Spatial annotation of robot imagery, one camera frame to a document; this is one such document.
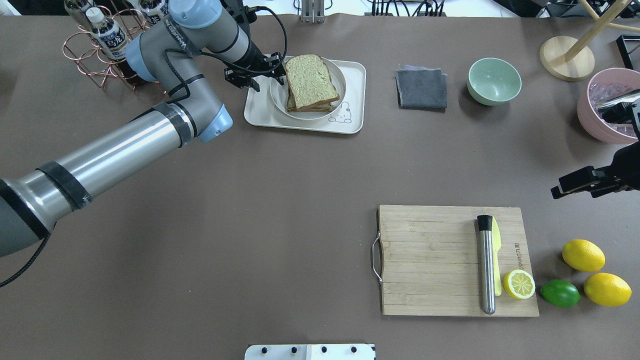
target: green bowl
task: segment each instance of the green bowl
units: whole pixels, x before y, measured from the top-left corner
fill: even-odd
[[[471,65],[467,88],[477,102],[500,105],[520,93],[522,79],[512,64],[498,58],[484,58]]]

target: gray tabletop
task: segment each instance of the gray tabletop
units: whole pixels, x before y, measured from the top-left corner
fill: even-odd
[[[307,26],[283,16],[289,54],[317,53],[367,69],[355,135],[254,127],[246,90],[198,59],[235,119],[58,222],[34,265],[0,290],[2,359],[242,359],[249,344],[376,344],[378,359],[637,359],[640,297],[617,308],[538,298],[539,318],[383,316],[370,247],[380,204],[522,209],[533,275],[580,285],[558,258],[586,238],[603,271],[640,289],[640,193],[553,200],[557,178],[611,163],[619,145],[580,126],[587,81],[541,65],[557,35],[587,19],[379,19],[334,15]],[[122,126],[161,101],[153,85],[98,89],[61,53],[68,17],[0,17],[0,171],[18,178]],[[281,51],[276,21],[253,39]],[[621,67],[619,31],[591,44],[596,71]],[[510,104],[469,96],[479,58],[511,62],[524,86]],[[441,67],[445,112],[400,110],[394,70]],[[0,260],[8,277],[35,249]]]

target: citrus fruit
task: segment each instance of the citrus fruit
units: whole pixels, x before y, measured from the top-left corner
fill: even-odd
[[[575,286],[564,280],[551,280],[540,288],[540,295],[551,304],[560,307],[572,307],[580,300]]]
[[[584,294],[598,305],[620,306],[629,301],[631,288],[619,276],[599,272],[584,281]]]
[[[516,299],[528,299],[536,292],[536,283],[528,272],[516,269],[504,276],[504,290]]]
[[[570,267],[584,271],[596,272],[604,266],[604,253],[598,245],[583,239],[575,239],[562,248],[562,258]]]

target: wooden cutting board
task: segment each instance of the wooden cutting board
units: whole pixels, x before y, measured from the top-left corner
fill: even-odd
[[[381,205],[382,312],[385,315],[539,316],[533,295],[518,300],[504,290],[496,310],[480,309],[476,217],[500,227],[500,279],[531,261],[520,208]]]

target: yellow knife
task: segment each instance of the yellow knife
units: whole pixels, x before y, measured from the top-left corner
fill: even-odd
[[[492,242],[493,242],[493,283],[495,289],[495,296],[502,294],[502,282],[500,282],[500,266],[498,265],[498,250],[502,247],[502,240],[500,239],[500,229],[498,229],[498,222],[493,218],[493,224],[491,226]]]

